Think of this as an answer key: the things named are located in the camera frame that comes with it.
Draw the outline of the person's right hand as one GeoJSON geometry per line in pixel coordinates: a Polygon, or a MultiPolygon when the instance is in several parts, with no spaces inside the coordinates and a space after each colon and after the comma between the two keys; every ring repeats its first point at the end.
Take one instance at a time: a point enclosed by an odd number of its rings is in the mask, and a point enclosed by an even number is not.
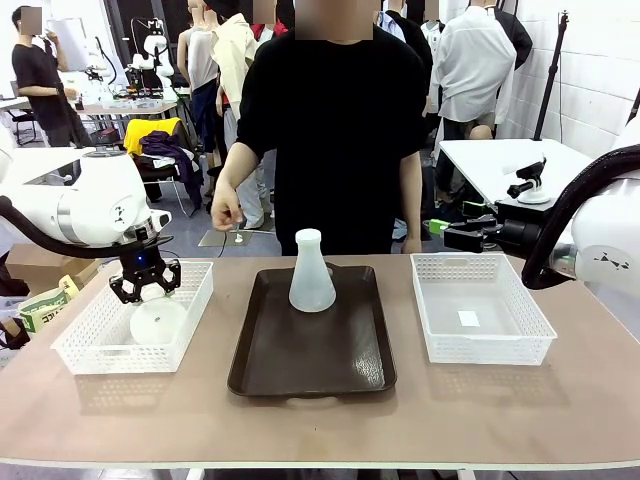
{"type": "Polygon", "coordinates": [[[244,214],[235,190],[217,190],[212,199],[213,228],[220,232],[236,229],[244,221],[244,214]]]}

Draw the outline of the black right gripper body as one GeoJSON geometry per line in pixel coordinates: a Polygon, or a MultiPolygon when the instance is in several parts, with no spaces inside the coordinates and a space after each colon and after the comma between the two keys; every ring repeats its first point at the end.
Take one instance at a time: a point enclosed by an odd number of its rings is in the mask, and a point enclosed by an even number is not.
{"type": "Polygon", "coordinates": [[[507,219],[487,230],[487,241],[502,250],[532,250],[541,232],[537,223],[507,219]]]}

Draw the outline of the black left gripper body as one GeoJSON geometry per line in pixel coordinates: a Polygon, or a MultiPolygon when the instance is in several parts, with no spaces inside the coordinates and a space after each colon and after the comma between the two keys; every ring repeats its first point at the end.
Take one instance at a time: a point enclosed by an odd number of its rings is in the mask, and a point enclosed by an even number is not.
{"type": "Polygon", "coordinates": [[[126,281],[157,280],[166,269],[166,263],[156,245],[125,253],[119,257],[119,261],[126,281]]]}

